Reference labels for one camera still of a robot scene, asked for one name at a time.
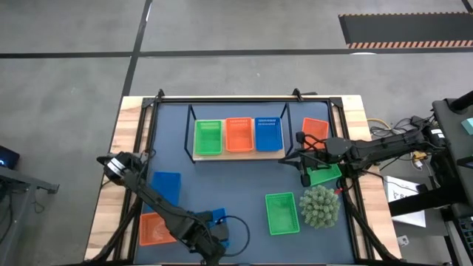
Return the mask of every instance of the black metal frame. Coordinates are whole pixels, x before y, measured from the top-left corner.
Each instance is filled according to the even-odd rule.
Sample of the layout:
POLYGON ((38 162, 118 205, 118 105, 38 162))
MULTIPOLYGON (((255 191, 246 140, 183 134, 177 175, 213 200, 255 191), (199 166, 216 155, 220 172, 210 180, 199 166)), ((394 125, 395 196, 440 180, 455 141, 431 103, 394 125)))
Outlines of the black metal frame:
MULTIPOLYGON (((162 90, 160 90, 158 96, 155 98, 144 98, 143 99, 143 104, 142 104, 142 109, 140 113, 140 119, 138 121, 138 130, 137 130, 137 137, 135 139, 135 147, 134 151, 139 151, 140 148, 140 143, 141 143, 141 136, 143 134, 143 125, 144 125, 144 120, 147 111, 149 108, 152 108, 152 116, 149 124, 149 132, 148 132, 148 140, 146 142, 146 149, 145 151, 151 151, 153 146, 154 146, 154 138, 155 138, 155 133, 156 133, 156 126, 157 126, 157 112, 158 112, 158 106, 159 104, 162 103, 254 103, 254 102, 286 102, 286 105, 288 106, 287 103, 290 102, 297 102, 297 101, 317 101, 317 102, 322 102, 326 103, 328 106, 329 110, 329 121, 330 121, 330 129, 332 130, 333 136, 338 136, 337 131, 336 131, 336 126, 335 126, 335 121, 334 121, 334 114, 333 114, 333 107, 336 107, 338 110, 338 115, 340 117, 340 124, 341 124, 341 130, 343 132, 343 137, 349 138, 349 133, 348 133, 348 127, 347 127, 347 121, 346 117, 344 115, 344 107, 341 98, 303 98, 302 96, 287 96, 287 97, 271 97, 271 96, 247 96, 247 97, 164 97, 164 93, 162 90)), ((193 117, 195 118, 195 114, 192 112, 193 109, 189 107, 189 112, 193 114, 193 117)), ((361 196, 361 189, 359 187, 359 182, 358 180, 353 180, 354 182, 354 192, 355 192, 355 200, 356 200, 356 205, 358 208, 359 213, 361 216, 366 220, 366 214, 363 206, 363 199, 361 196)), ((341 180, 342 185, 346 185, 345 179, 341 180)), ((344 204, 347 204, 347 195, 345 193, 342 194, 344 204)), ((123 209, 122 213, 126 213, 126 210, 128 210, 128 207, 130 206, 130 200, 131 197, 125 198, 124 203, 123 203, 123 209)), ((132 225, 132 236, 130 239, 129 243, 129 250, 127 257, 125 259, 122 259, 121 256, 121 249, 123 245, 116 245, 115 246, 115 254, 117 254, 116 258, 115 255, 113 257, 113 261, 115 261, 117 264, 116 265, 122 265, 124 262, 130 263, 135 260, 135 251, 136 251, 136 245, 137 245, 137 231, 139 228, 139 216, 140 216, 140 210, 142 208, 142 201, 137 198, 135 200, 135 203, 133 206, 137 205, 138 208, 134 208, 135 212, 133 213, 134 219, 133 219, 133 225, 132 225)), ((359 252, 359 246, 358 246, 358 241, 356 238, 356 233, 355 233, 355 226, 354 226, 354 221, 353 218, 349 215, 349 211, 345 208, 345 212, 347 215, 347 228, 348 231, 350 232, 350 244, 352 247, 353 251, 353 257, 355 259, 356 264, 364 264, 364 265, 419 265, 419 264, 413 264, 413 263, 408 263, 408 262, 401 262, 401 261, 394 261, 394 262, 383 262, 379 260, 375 260, 373 256, 373 250, 372 250, 372 245, 368 241, 367 236, 364 235, 364 243, 365 243, 365 248, 367 251, 367 256, 368 259, 362 259, 360 257, 360 252, 359 252)))
MULTIPOLYGON (((279 116, 280 119, 282 119, 282 117, 284 116, 284 114, 286 113, 286 110, 287 110, 287 124, 289 125, 288 128, 289 128, 289 141, 290 141, 290 146, 289 146, 289 149, 286 151, 286 155, 288 155, 290 153, 290 151, 292 151, 293 147, 294 147, 294 143, 293 143, 293 127, 292 127, 292 122, 290 120, 290 108, 289 108, 289 103, 286 103, 284 105, 284 108, 282 109, 282 112, 281 112, 281 115, 279 116)), ((189 125, 190 125, 190 121, 191 121, 191 114, 192 114, 192 117, 194 119, 194 122, 197 120, 197 117, 195 115, 195 112, 194 112, 194 108, 192 107, 192 104, 189 104, 188 105, 188 108, 187 108, 187 118, 186 118, 186 137, 184 138, 184 150, 186 151, 186 154, 189 156, 189 159, 191 159, 191 162, 192 163, 195 163, 195 160, 194 158, 192 157, 192 154, 191 152, 188 150, 188 139, 189 139, 189 125)))

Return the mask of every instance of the orange basket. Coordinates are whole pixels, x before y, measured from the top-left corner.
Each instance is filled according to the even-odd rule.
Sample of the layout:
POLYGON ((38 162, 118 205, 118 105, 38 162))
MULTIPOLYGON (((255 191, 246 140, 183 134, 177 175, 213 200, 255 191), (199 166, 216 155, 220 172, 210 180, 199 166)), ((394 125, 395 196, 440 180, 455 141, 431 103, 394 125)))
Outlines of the orange basket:
POLYGON ((140 216, 140 245, 158 245, 176 242, 169 233, 164 219, 157 213, 141 214, 140 216))
MULTIPOLYGON (((305 117, 304 122, 302 122, 302 131, 305 134, 311 134, 320 140, 325 140, 328 137, 328 122, 305 117)), ((309 143, 316 142, 316 140, 311 137, 306 137, 306 141, 309 143)), ((304 144, 305 149, 309 147, 308 144, 304 144)), ((325 146, 323 143, 316 143, 316 148, 325 149, 325 146)))
POLYGON ((254 149, 251 117, 225 119, 227 151, 245 152, 254 149))

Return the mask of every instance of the green plastic tray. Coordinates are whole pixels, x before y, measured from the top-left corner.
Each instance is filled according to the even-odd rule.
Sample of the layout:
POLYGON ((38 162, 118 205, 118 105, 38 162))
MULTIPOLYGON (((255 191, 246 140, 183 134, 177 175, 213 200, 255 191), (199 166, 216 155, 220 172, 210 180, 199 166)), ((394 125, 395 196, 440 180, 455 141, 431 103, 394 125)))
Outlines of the green plastic tray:
POLYGON ((330 169, 319 169, 312 171, 308 168, 307 173, 310 176, 310 185, 318 185, 323 182, 341 177, 340 168, 337 164, 332 164, 330 169))
POLYGON ((267 194, 266 211, 268 212, 271 236, 298 233, 300 231, 296 203, 292 192, 267 194))
POLYGON ((222 121, 196 121, 195 153, 200 155, 218 155, 222 153, 222 121))

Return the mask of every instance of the blue plastic tray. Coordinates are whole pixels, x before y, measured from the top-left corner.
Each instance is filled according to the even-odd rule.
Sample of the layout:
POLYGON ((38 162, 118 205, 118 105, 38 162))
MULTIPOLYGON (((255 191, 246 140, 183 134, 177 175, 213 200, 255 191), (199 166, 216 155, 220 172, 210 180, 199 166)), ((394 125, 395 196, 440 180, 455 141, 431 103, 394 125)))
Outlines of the blue plastic tray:
POLYGON ((257 151, 278 151, 282 149, 281 118, 256 117, 254 131, 257 151))
MULTIPOLYGON (((217 221, 222 218, 227 216, 227 212, 225 211, 225 208, 220 208, 217 210, 212 211, 212 222, 207 222, 207 225, 209 228, 214 227, 217 224, 217 221)), ((223 218, 222 223, 227 222, 227 218, 223 218)), ((230 241, 221 241, 220 242, 225 248, 228 248, 230 246, 230 241)))
MULTIPOLYGON (((179 205, 180 173, 155 172, 151 187, 163 195, 172 205, 179 205)), ((146 205, 143 212, 150 213, 153 212, 153 209, 146 205)))

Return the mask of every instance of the gray floor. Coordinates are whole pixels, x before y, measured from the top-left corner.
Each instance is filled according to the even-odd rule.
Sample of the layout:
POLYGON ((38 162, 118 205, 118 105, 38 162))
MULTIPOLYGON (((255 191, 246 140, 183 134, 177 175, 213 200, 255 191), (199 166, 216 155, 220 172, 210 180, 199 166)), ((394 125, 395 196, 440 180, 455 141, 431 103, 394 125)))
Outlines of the gray floor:
MULTIPOLYGON (((0 52, 130 51, 144 0, 1 0, 0 52)), ((461 0, 155 0, 142 50, 345 48, 337 15, 465 11, 461 0)), ((426 116, 472 89, 473 54, 141 58, 131 95, 360 94, 368 117, 426 116)), ((18 265, 84 256, 128 58, 0 60, 0 144, 19 169, 60 183, 31 210, 18 265)), ((399 162, 384 174, 425 176, 399 162)), ((449 260, 443 240, 412 239, 412 262, 449 260)))

